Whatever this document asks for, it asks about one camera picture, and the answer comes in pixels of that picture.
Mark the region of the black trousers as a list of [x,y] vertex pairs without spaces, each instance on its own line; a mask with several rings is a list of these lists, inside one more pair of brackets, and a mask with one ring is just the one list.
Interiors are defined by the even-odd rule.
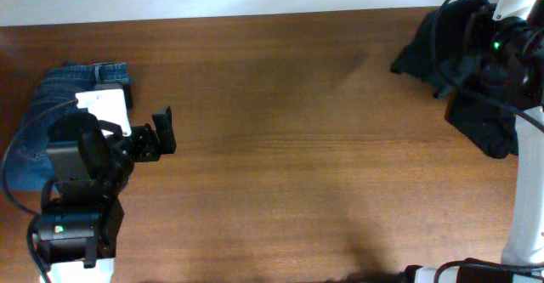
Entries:
[[[438,65],[457,83],[469,83],[483,61],[483,55],[477,49],[464,50],[462,42],[471,15],[490,5],[488,0],[458,0],[446,6],[439,18],[436,31]],[[430,31],[435,15],[434,11],[426,15],[412,41],[390,66],[390,71],[408,74],[430,84],[435,88],[433,96],[444,99],[453,87],[432,65]],[[446,111],[446,121],[491,158],[504,159],[518,154],[515,117],[511,113],[457,93]]]

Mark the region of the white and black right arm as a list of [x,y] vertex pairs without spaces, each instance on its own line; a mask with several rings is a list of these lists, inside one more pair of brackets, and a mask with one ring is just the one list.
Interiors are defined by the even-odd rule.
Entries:
[[543,279],[543,0],[445,0],[390,67],[448,98],[445,118],[487,156],[518,158],[513,221],[497,263],[412,265],[403,282]]

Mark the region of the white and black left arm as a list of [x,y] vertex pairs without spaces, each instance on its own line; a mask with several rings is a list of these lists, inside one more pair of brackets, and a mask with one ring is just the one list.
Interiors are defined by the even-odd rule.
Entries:
[[88,112],[71,113],[49,127],[46,153],[54,175],[26,232],[40,281],[111,281],[124,217],[119,195],[136,163],[159,161],[177,148],[171,108],[152,120],[128,136]]

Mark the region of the folded blue denim jeans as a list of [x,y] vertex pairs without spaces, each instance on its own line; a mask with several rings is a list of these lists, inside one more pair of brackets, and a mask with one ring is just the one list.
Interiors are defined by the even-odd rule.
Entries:
[[[124,62],[79,65],[67,63],[46,72],[35,90],[29,109],[21,119],[25,125],[44,111],[76,98],[75,94],[94,90],[99,84],[119,83],[130,85],[133,79],[128,74]],[[80,109],[72,104],[54,110],[24,131],[18,130],[18,139],[8,153],[4,166],[8,187],[12,190],[39,191],[54,175],[51,162],[46,153],[47,130],[59,118]]]

